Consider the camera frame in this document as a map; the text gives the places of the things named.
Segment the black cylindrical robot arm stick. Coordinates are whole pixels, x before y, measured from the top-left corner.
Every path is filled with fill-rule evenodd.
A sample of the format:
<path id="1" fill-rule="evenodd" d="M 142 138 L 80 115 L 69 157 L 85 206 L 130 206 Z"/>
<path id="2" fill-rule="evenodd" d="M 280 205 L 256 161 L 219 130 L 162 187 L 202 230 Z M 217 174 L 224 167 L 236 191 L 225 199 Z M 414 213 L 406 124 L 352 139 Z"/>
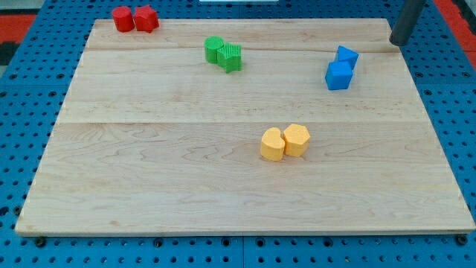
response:
<path id="1" fill-rule="evenodd" d="M 405 0 L 389 37 L 391 44 L 402 47 L 408 43 L 425 4 L 426 0 Z"/>

